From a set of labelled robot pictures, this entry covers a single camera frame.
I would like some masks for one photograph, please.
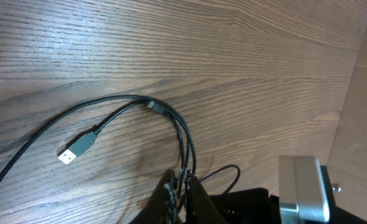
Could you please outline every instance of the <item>wooden surface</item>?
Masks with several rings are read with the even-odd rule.
[[[198,176],[277,189],[277,157],[326,163],[367,22],[365,1],[0,0],[0,170],[36,127],[80,101],[150,95],[187,120]],[[57,123],[0,185],[0,223],[127,223],[167,168],[172,125],[144,108],[65,166],[57,153],[123,101]],[[233,170],[205,183],[221,193]]]
[[[367,220],[367,28],[328,160],[337,204]]]

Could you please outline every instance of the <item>usb connector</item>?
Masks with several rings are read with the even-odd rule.
[[[72,160],[82,155],[87,149],[94,145],[97,137],[98,136],[93,131],[78,135],[72,143],[68,144],[68,147],[59,154],[58,159],[65,164],[69,164]]]

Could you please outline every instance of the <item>usb plug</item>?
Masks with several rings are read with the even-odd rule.
[[[93,131],[78,135],[68,144],[67,148],[59,154],[58,159],[65,164],[69,164],[72,160],[82,155],[87,149],[94,145],[97,137],[98,136]]]

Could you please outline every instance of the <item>bolt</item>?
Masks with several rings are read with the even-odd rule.
[[[341,192],[341,186],[340,184],[332,184],[333,193],[340,193]]]

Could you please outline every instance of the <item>silver metal block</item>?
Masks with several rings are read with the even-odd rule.
[[[313,156],[279,157],[279,207],[282,224],[329,221],[318,159]]]

